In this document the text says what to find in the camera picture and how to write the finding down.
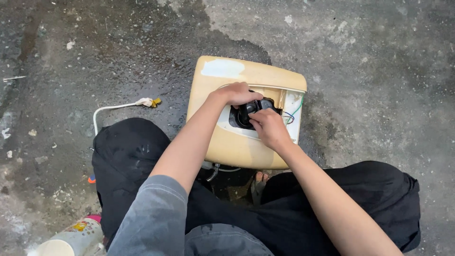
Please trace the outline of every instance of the white wire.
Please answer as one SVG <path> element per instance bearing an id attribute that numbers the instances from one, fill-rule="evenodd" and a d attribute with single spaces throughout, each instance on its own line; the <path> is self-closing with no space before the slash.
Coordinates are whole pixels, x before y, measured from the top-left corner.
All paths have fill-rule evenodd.
<path id="1" fill-rule="evenodd" d="M 118 105 L 118 106 L 109 106 L 109 107 L 102 107 L 99 108 L 93 113 L 93 126 L 95 127 L 95 136 L 98 134 L 98 125 L 96 124 L 96 114 L 100 112 L 101 110 L 104 109 L 113 109 L 113 108 L 123 108 L 123 107 L 129 107 L 129 106 L 137 106 L 136 103 L 130 103 L 130 104 L 124 104 L 124 105 Z"/>

